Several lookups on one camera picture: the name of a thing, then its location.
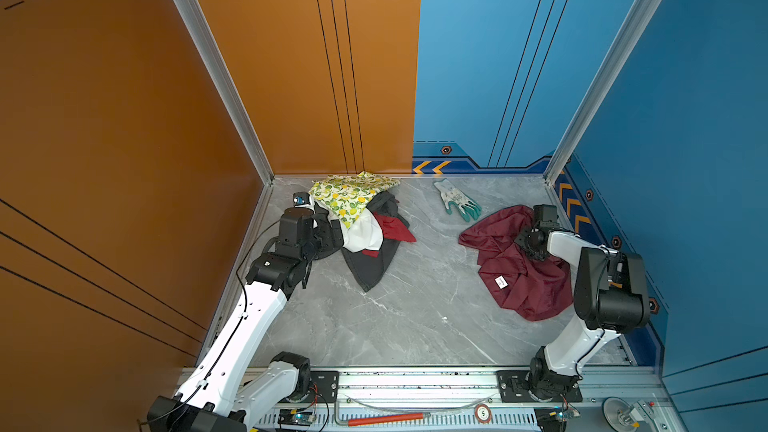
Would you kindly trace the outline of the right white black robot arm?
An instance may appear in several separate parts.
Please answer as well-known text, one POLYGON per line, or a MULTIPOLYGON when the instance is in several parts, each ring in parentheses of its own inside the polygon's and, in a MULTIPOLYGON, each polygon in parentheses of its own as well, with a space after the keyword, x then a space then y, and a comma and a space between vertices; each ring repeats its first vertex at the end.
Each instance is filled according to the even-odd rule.
POLYGON ((576 268, 575 315, 530 362, 528 391, 538 401, 566 399, 589 359, 609 342, 643 328, 652 315, 643 259, 595 245, 559 227, 557 208, 536 205, 515 243, 531 259, 559 258, 576 268))

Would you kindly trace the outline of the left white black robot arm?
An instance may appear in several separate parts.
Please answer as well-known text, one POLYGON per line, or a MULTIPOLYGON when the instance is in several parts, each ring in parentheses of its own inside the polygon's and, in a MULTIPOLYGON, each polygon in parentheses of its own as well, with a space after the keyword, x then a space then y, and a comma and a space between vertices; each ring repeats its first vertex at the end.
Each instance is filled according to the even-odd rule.
POLYGON ((159 396, 143 426, 151 431, 249 431, 279 402, 299 401, 309 391, 308 358, 277 354, 267 369, 242 382, 266 332, 312 264, 343 245, 342 226, 326 209, 298 194, 280 220, 279 233, 241 280, 241 295, 220 335, 172 397, 159 396))

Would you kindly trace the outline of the maroon cloth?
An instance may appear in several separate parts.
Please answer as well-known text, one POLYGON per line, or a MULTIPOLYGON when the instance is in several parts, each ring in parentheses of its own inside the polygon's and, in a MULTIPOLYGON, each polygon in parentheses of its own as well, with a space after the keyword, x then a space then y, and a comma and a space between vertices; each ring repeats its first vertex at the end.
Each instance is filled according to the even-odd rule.
POLYGON ((573 295, 570 264, 552 256, 534 261, 515 243, 533 213, 525 205, 502 209, 463 231, 458 243, 478 252, 478 275, 500 308, 538 322, 566 310, 573 295))

